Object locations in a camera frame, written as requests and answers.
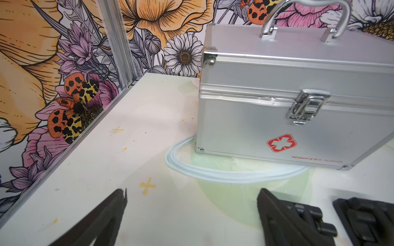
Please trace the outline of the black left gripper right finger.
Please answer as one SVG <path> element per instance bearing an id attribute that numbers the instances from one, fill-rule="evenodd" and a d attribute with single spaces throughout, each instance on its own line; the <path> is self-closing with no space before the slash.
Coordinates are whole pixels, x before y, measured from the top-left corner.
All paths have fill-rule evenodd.
<path id="1" fill-rule="evenodd" d="M 279 200 L 262 188 L 257 208 L 267 246 L 334 246 L 337 230 L 318 207 Z"/>

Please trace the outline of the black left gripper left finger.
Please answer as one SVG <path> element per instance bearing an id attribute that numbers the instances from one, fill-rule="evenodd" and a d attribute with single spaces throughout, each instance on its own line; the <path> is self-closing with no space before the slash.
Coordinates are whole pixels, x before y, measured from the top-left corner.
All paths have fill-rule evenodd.
<path id="1" fill-rule="evenodd" d="M 127 190 L 116 189 L 51 245 L 114 246 L 127 202 Z"/>

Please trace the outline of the black phone stand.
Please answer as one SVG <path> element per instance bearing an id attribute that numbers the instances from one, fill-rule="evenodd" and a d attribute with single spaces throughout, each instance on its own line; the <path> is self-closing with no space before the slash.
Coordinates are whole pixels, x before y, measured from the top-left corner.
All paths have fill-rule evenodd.
<path id="1" fill-rule="evenodd" d="M 394 244 L 393 204 L 353 197 L 332 205 L 354 246 Z"/>

